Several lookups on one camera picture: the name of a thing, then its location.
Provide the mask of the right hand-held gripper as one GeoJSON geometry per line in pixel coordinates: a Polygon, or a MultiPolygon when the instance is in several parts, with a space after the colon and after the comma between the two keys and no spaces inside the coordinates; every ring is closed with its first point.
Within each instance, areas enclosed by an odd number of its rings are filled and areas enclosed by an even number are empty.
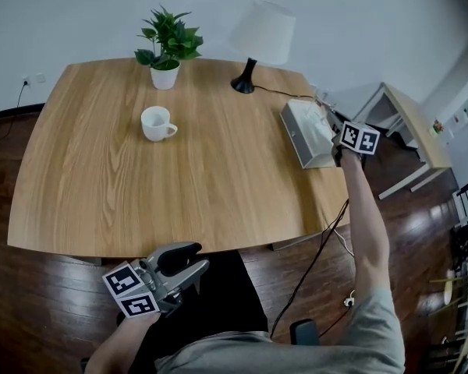
{"type": "Polygon", "coordinates": [[[323,101],[317,94],[314,102],[321,109],[333,131],[331,155],[337,167],[341,166],[342,152],[350,150],[360,158],[362,166],[378,147],[380,132],[365,123],[352,122],[335,110],[335,104],[323,101]]]}

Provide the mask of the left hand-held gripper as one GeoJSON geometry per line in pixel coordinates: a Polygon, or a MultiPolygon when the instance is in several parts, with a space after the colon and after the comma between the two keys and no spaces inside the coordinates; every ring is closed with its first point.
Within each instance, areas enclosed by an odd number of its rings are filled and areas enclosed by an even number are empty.
{"type": "Polygon", "coordinates": [[[209,259],[199,259],[198,242],[166,245],[146,258],[123,262],[102,280],[127,318],[160,312],[171,315],[183,303],[183,292],[200,283],[209,259]]]}

